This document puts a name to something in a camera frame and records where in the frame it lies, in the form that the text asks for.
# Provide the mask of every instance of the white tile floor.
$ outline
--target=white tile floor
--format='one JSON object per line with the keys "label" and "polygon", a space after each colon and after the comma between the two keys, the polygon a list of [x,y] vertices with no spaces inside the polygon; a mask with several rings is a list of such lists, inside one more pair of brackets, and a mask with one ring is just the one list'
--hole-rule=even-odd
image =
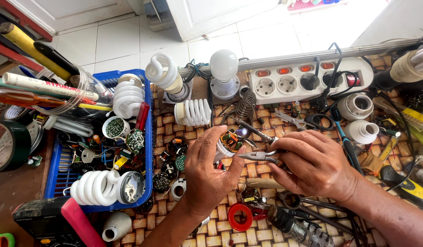
{"label": "white tile floor", "polygon": [[259,59],[326,50],[332,42],[349,47],[387,5],[386,0],[347,0],[301,13],[276,8],[182,42],[176,28],[153,32],[144,15],[133,13],[61,31],[50,45],[91,73],[145,69],[158,52],[183,67],[190,60],[209,62],[219,49],[240,58]]}

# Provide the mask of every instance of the multimeter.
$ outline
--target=multimeter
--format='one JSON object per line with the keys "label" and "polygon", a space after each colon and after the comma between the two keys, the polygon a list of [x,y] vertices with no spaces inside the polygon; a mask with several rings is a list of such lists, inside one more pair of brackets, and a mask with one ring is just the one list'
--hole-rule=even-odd
{"label": "multimeter", "polygon": [[21,204],[13,220],[45,247],[106,247],[77,202],[70,197]]}

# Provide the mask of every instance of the hand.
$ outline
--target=hand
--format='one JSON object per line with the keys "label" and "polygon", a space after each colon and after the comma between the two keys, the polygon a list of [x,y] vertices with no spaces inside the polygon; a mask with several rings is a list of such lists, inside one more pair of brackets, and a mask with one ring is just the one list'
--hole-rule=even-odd
{"label": "hand", "polygon": [[[227,171],[214,169],[216,144],[226,130],[226,125],[212,127],[187,149],[184,162],[187,189],[182,200],[195,216],[208,217],[219,202],[236,187],[245,166],[244,159],[234,155]],[[237,154],[242,154],[245,150],[246,147],[242,146]]]}
{"label": "hand", "polygon": [[342,147],[316,131],[291,132],[271,145],[288,150],[279,156],[293,172],[290,174],[271,162],[275,181],[295,194],[323,196],[341,202],[349,199],[359,179]]}

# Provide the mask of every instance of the scissors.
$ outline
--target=scissors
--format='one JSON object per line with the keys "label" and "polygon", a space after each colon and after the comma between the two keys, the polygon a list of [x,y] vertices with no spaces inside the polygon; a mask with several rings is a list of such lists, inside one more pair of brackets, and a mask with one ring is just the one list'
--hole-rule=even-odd
{"label": "scissors", "polygon": [[272,156],[276,153],[283,153],[285,152],[284,150],[274,150],[272,152],[269,153],[265,153],[265,152],[250,152],[250,153],[244,153],[244,154],[238,154],[237,156],[243,158],[243,159],[247,159],[247,160],[253,160],[253,161],[271,161],[274,164],[278,164],[279,160],[276,160],[274,158],[271,158],[269,156]]}
{"label": "scissors", "polygon": [[[329,116],[326,116],[324,114],[312,114],[312,115],[308,115],[304,119],[296,119],[296,118],[291,117],[290,115],[284,114],[284,113],[279,112],[279,111],[275,111],[273,114],[276,115],[277,117],[281,118],[283,121],[293,123],[297,127],[298,131],[306,131],[307,130],[307,128],[305,126],[301,126],[300,124],[305,124],[305,125],[311,126],[313,128],[324,130],[324,131],[331,130],[335,125],[333,120]],[[314,121],[315,117],[326,118],[327,120],[329,120],[329,122],[330,122],[329,127],[324,127],[324,126],[316,123]]]}

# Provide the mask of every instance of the red tape roll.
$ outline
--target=red tape roll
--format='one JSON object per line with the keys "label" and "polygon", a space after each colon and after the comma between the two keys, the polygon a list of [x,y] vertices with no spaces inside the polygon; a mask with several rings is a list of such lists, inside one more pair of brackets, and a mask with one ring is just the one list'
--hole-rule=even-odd
{"label": "red tape roll", "polygon": [[[247,215],[247,219],[244,222],[238,222],[234,218],[234,214],[239,210],[245,212],[245,214]],[[230,226],[236,231],[245,232],[253,224],[253,213],[247,206],[241,203],[236,203],[233,204],[228,210],[228,221],[230,222]]]}

